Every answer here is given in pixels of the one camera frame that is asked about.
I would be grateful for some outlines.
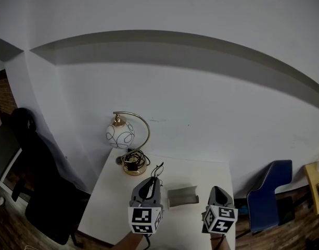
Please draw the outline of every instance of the white table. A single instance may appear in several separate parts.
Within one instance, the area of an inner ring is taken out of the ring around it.
[[[111,151],[78,230],[107,243],[118,243],[130,232],[127,207],[132,190],[150,177],[156,165],[164,162],[164,171],[159,178],[163,181],[161,203],[165,211],[158,231],[150,237],[151,247],[210,250],[210,235],[201,233],[201,213],[206,210],[213,186],[217,185],[233,195],[228,164],[147,155],[151,165],[146,172],[140,176],[130,176],[115,163],[116,157],[123,153],[117,149]],[[198,186],[196,194],[200,199],[199,204],[177,206],[168,210],[167,190],[195,185]],[[227,240],[230,248],[235,249],[235,227],[231,227]],[[138,249],[144,249],[146,246],[143,239]]]

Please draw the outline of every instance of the curved lamp arm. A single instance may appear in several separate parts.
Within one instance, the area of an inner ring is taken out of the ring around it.
[[[141,148],[142,146],[144,146],[144,145],[149,141],[149,138],[150,138],[150,127],[149,127],[148,123],[147,123],[141,116],[139,116],[139,115],[137,115],[137,114],[135,114],[135,113],[123,112],[123,111],[116,111],[116,112],[113,112],[113,114],[128,114],[128,115],[132,115],[132,116],[134,116],[134,117],[137,117],[137,118],[139,118],[141,121],[144,122],[144,124],[147,126],[147,129],[148,129],[148,137],[147,137],[147,139],[145,140],[145,142],[144,142],[140,147],[138,147],[138,148],[136,148],[136,149],[134,149],[134,150],[132,150],[132,151],[130,151],[130,152],[128,152],[128,153],[126,153],[126,154],[124,154],[123,156],[120,157],[122,161],[128,162],[128,161],[125,161],[125,160],[124,160],[125,156],[130,155],[131,153],[140,150],[140,148]]]

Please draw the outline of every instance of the brass lamp base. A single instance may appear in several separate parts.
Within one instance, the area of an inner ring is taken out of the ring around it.
[[[127,174],[131,175],[131,176],[138,176],[143,174],[146,170],[147,170],[147,165],[144,164],[142,167],[138,168],[138,170],[135,171],[130,171],[128,170],[128,168],[125,165],[125,162],[123,162],[123,166],[122,166],[124,172],[126,172]]]

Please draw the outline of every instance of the brick wall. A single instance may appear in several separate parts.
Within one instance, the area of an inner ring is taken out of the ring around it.
[[[17,108],[5,70],[0,71],[0,111],[11,114]]]

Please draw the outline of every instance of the blue chair backrest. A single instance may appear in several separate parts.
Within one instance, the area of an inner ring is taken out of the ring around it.
[[[259,190],[263,192],[275,192],[277,187],[292,181],[292,161],[277,160],[270,164],[263,176]]]

